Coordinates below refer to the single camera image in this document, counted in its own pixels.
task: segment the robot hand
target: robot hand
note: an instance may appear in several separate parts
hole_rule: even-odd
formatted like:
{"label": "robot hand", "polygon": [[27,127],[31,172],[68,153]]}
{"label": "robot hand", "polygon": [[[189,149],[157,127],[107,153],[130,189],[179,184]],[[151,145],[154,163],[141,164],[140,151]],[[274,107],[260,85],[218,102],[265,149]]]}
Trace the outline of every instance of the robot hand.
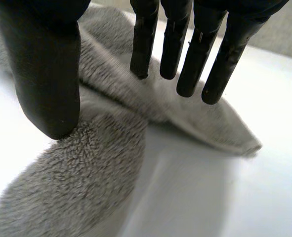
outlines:
{"label": "robot hand", "polygon": [[[221,95],[249,41],[272,14],[288,0],[194,0],[194,33],[176,91],[190,97],[202,74],[218,29],[227,13],[227,29],[208,80],[202,100],[215,104]],[[159,0],[130,0],[136,14],[133,53],[130,70],[146,78],[156,32]],[[166,79],[176,75],[190,19],[192,0],[161,0],[167,16],[167,27],[160,74]]]}

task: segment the microfiber cloth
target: microfiber cloth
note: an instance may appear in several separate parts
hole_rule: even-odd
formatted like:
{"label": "microfiber cloth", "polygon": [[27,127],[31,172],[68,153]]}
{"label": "microfiber cloth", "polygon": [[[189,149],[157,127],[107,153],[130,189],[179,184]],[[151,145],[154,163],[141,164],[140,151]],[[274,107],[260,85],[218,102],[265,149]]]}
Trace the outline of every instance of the microfiber cloth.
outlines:
{"label": "microfiber cloth", "polygon": [[[170,122],[215,148],[250,156],[261,148],[230,105],[177,95],[152,59],[129,71],[133,25],[119,10],[90,6],[79,20],[81,116],[0,198],[0,237],[114,237],[142,164],[149,122]],[[11,72],[0,39],[0,67]]]}

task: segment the gray wall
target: gray wall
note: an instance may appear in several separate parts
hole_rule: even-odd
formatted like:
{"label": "gray wall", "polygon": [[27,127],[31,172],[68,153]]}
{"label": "gray wall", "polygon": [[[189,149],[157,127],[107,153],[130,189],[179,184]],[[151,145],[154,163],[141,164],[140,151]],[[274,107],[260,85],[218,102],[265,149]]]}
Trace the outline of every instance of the gray wall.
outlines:
{"label": "gray wall", "polygon": [[[132,12],[129,0],[93,0],[93,2]],[[160,9],[160,19],[166,20],[162,8]],[[224,21],[219,30],[221,36],[224,35],[225,29]],[[292,0],[270,18],[250,40],[250,45],[292,57]]]}

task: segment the white surface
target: white surface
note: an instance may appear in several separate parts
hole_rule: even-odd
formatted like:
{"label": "white surface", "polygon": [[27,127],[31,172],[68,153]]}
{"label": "white surface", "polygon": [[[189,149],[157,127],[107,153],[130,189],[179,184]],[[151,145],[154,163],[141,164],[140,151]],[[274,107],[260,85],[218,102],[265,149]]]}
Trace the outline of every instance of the white surface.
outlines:
{"label": "white surface", "polygon": [[[164,26],[158,28],[160,58]],[[248,47],[226,98],[263,142],[258,156],[233,157],[151,126],[122,237],[292,237],[292,59]],[[0,72],[0,194],[50,142],[25,118]]]}

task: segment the fleece cloth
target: fleece cloth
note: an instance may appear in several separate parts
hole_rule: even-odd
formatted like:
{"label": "fleece cloth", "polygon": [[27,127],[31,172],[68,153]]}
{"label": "fleece cloth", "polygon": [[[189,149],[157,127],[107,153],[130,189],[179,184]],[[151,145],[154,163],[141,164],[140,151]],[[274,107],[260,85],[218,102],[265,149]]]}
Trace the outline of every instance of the fleece cloth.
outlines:
{"label": "fleece cloth", "polygon": [[0,237],[115,237],[141,168],[147,121],[81,86],[73,133],[0,197]]}
{"label": "fleece cloth", "polygon": [[[191,98],[176,93],[179,74],[173,81],[159,74],[152,60],[149,76],[138,80],[129,71],[133,25],[118,9],[90,6],[79,20],[82,54],[80,80],[152,122],[171,122],[188,134],[224,151],[253,156],[261,143],[224,99],[205,104],[199,82]],[[11,71],[0,39],[0,66]]]}
{"label": "fleece cloth", "polygon": [[[117,9],[79,21],[81,116],[0,197],[0,237],[115,237],[140,170],[149,121],[172,122],[211,146],[250,155],[260,143],[224,100],[178,97],[173,82],[129,71],[133,26]],[[0,39],[0,66],[11,71]]]}

